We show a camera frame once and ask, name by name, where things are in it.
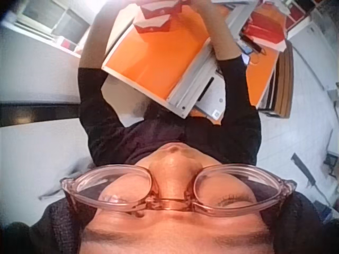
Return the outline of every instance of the window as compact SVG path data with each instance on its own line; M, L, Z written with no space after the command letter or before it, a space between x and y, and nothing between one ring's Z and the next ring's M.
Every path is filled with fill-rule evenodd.
M17 22L50 37L62 36L78 44L90 25L57 0L22 0Z

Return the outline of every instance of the eyebrow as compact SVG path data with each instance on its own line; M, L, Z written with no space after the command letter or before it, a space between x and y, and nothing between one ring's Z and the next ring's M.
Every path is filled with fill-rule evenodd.
M220 246L240 247L270 244L272 235L268 230L249 233L245 235L220 235L214 237L215 242Z
M129 245L137 241L137 237L128 233L109 232L106 230L85 229L82 233L82 242L108 243L115 245Z
M212 237L215 243L222 247L241 247L270 244L272 236L269 231L259 231L245 235L219 235ZM122 232L109 232L105 230L85 229L82 242L106 243L114 245L130 245L138 241L134 235Z

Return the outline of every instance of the nostril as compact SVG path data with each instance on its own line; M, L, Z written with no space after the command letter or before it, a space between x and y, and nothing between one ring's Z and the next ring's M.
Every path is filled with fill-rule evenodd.
M175 152L178 152L179 150L180 150L180 147L172 146L172 147L169 149L169 152L175 153Z

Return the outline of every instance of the hand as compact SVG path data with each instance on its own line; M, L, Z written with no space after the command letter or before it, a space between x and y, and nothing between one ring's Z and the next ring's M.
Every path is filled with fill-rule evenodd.
M211 0L191 0L191 6L199 13L213 6Z

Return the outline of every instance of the black sleeve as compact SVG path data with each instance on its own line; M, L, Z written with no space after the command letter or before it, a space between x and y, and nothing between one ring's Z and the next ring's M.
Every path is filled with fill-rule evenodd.
M26 224L20 222L14 222L3 229L1 232L1 243L1 253L36 253L30 239L30 228Z
M221 121L225 139L225 153L232 150L232 162L256 164L256 155L261 144L259 114L249 102L246 66L242 57L218 61L225 80L226 109Z
M88 148L97 166L107 163L120 163L118 154L116 160L105 161L107 153L114 154L114 144L122 139L124 126L117 113L105 101L101 88L108 74L100 69L80 68L78 70L78 84L80 93L79 117L81 125L88 135Z

